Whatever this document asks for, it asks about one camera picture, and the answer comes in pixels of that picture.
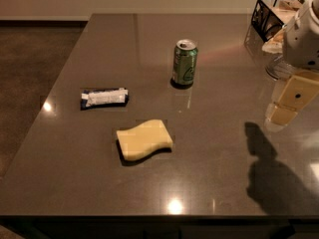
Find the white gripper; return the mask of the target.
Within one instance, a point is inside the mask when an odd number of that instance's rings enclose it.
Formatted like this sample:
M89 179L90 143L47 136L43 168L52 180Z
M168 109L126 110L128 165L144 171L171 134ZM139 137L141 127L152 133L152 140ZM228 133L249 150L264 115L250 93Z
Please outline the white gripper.
M306 0L287 23L283 37L283 58L297 68L319 69L319 0ZM283 130L319 94L319 74L298 71L279 80L265 113L269 131Z

